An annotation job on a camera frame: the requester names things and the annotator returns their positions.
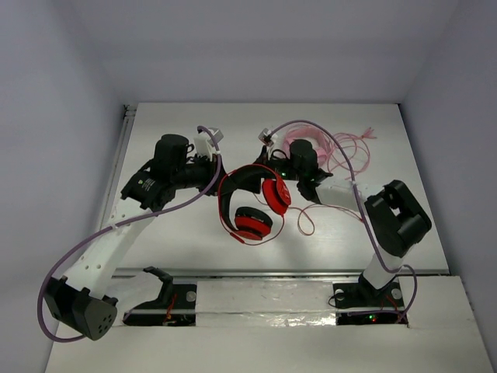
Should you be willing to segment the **red black headphones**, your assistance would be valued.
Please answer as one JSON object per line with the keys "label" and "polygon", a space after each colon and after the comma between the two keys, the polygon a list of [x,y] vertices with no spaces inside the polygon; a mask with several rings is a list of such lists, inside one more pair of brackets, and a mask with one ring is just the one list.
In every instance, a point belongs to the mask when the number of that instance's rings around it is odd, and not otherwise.
{"label": "red black headphones", "polygon": [[[222,228],[236,241],[247,246],[260,246],[277,237],[273,233],[272,216],[280,217],[278,232],[282,232],[285,215],[291,205],[291,195],[284,180],[269,168],[249,164],[237,169],[238,189],[230,194],[217,194],[218,214]],[[261,187],[263,176],[273,174],[278,191],[272,193]]]}

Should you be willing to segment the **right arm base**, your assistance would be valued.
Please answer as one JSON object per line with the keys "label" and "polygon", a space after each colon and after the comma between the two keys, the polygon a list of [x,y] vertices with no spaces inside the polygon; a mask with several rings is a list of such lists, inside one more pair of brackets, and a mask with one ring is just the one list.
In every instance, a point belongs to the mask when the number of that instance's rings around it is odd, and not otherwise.
{"label": "right arm base", "polygon": [[333,284],[328,305],[335,310],[337,326],[408,325],[398,282],[378,295],[362,294],[358,283]]}

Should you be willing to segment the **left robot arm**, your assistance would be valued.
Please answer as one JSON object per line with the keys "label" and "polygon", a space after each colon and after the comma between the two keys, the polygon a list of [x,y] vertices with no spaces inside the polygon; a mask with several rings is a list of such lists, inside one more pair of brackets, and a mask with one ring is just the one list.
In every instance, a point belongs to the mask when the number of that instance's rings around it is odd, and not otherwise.
{"label": "left robot arm", "polygon": [[126,183],[106,226],[64,254],[43,279],[36,304],[42,333],[56,343],[101,339],[142,305],[175,302],[173,278],[146,267],[121,285],[111,280],[139,235],[161,215],[213,196],[224,170],[217,128],[194,140],[164,134],[154,154]]}

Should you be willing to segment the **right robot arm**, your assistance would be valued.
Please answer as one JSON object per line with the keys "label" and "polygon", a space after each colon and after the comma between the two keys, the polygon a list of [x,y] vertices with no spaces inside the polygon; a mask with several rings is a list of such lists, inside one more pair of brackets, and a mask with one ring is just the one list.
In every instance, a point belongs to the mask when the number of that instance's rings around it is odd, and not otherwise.
{"label": "right robot arm", "polygon": [[307,140],[293,141],[283,158],[263,146],[255,163],[295,181],[308,201],[359,214],[374,248],[358,280],[358,294],[367,305],[376,305],[386,297],[386,287],[403,266],[405,256],[432,228],[428,214],[401,180],[372,186],[353,177],[339,179],[320,168],[317,153]]}

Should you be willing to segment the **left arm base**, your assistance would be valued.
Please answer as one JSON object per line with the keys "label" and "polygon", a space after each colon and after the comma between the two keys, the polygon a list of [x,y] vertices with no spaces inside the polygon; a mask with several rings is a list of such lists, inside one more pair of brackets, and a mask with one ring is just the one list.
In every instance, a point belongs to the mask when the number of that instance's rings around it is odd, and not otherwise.
{"label": "left arm base", "polygon": [[160,281],[152,300],[139,303],[123,314],[126,326],[195,326],[197,284],[176,284],[173,277],[157,267],[146,267],[143,273]]}

